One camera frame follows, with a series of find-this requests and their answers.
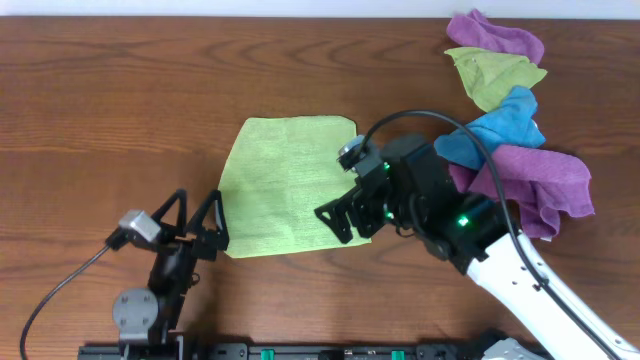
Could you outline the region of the light green cloth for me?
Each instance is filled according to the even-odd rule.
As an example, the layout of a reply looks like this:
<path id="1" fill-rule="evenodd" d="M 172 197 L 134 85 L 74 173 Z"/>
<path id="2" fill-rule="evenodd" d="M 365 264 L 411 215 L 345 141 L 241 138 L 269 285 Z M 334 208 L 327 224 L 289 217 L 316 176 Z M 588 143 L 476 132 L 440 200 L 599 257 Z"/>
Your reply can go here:
<path id="1" fill-rule="evenodd" d="M 342 247 L 314 210 L 355 185 L 337 157 L 356 133 L 342 116 L 247 119 L 219 182 L 226 254 L 241 259 Z"/>

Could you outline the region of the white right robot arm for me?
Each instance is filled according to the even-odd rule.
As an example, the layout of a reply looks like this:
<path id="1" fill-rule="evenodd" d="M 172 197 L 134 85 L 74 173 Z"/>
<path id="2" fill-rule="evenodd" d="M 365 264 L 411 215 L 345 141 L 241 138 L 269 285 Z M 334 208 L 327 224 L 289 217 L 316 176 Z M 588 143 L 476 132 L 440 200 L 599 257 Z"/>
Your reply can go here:
<path id="1" fill-rule="evenodd" d="M 506 208 L 457 191 L 426 139 L 383 148 L 354 138 L 339 152 L 354 187 L 315 210 L 342 242 L 392 225 L 500 301 L 554 359 L 636 359 L 639 351 L 602 321 L 546 264 Z"/>

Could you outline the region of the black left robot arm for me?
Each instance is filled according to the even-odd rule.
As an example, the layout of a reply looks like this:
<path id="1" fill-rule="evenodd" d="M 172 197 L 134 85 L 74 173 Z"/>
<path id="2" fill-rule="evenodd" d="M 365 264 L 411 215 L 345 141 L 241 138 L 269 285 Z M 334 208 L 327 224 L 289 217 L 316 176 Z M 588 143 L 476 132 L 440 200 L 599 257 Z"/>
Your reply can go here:
<path id="1" fill-rule="evenodd" d="M 178 189 L 151 214 L 128 211 L 106 240 L 114 251 L 131 244 L 156 255 L 147 285 L 122 292 L 113 305 L 122 359 L 184 357 L 184 341 L 173 331 L 200 281 L 197 262 L 215 261 L 230 242 L 220 191 L 211 191 L 192 217 L 186 205 L 187 193 Z"/>

